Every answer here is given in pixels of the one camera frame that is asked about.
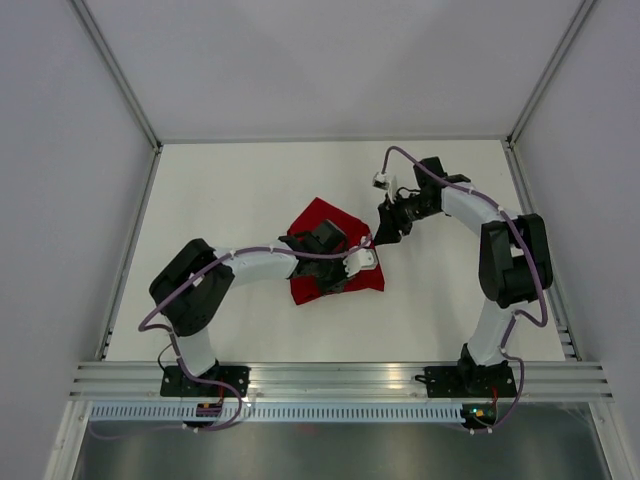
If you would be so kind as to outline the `red cloth napkin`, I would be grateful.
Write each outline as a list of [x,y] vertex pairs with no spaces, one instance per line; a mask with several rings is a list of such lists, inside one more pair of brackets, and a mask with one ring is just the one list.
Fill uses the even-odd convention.
[[[366,223],[316,197],[292,222],[281,240],[295,250],[333,254],[359,245],[370,233]],[[383,291],[384,288],[384,275],[379,266],[348,275],[342,258],[303,258],[290,278],[291,295],[297,305],[332,294],[365,289]]]

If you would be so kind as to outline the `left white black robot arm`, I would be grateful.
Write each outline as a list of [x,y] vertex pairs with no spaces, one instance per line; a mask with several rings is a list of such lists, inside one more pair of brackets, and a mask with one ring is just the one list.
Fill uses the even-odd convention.
[[186,368],[184,385],[198,396],[217,387],[218,360],[208,326],[231,289],[263,280],[310,278],[322,294],[335,293],[348,280],[347,258],[347,235],[330,220],[311,231],[238,250],[214,248],[201,238],[189,241],[149,286]]

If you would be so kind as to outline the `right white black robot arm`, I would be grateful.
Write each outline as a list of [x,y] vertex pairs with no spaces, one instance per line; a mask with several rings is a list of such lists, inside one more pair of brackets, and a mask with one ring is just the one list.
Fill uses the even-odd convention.
[[374,187],[385,193],[377,207],[375,244],[400,242],[418,220],[438,214],[453,217],[479,239],[478,279],[485,296],[475,331],[456,365],[427,367],[416,379],[435,398],[480,398],[492,390],[515,397],[506,345],[518,316],[530,315],[526,305],[543,302],[553,283],[544,220],[507,211],[476,190],[468,177],[448,174],[437,157],[416,162],[413,171],[414,189],[397,186],[385,170],[374,176]]

